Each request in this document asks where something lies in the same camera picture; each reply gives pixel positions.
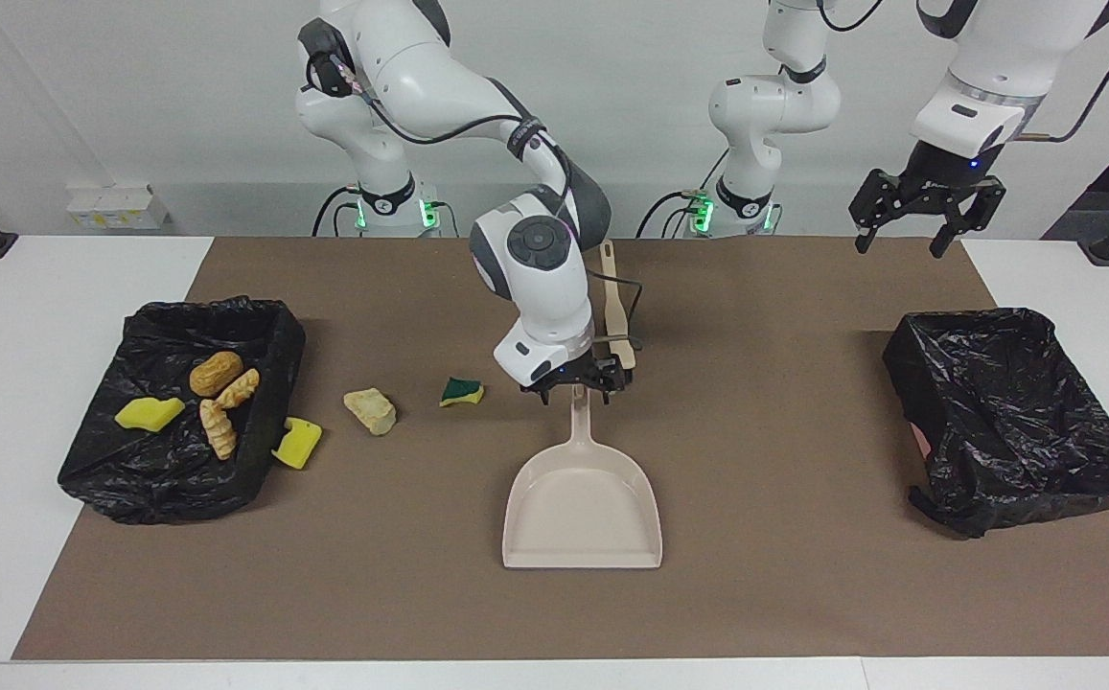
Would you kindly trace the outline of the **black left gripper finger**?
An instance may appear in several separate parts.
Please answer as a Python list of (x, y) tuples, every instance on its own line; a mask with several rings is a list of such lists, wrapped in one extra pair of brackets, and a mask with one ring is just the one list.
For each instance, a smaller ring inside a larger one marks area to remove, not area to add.
[(883, 224), (887, 223), (887, 211), (884, 206), (861, 206), (855, 209), (855, 223), (858, 237), (855, 247), (859, 254), (866, 254)]
[(943, 224), (930, 241), (930, 254), (934, 258), (943, 258), (950, 244), (959, 235), (962, 229), (962, 210), (957, 206), (944, 206)]

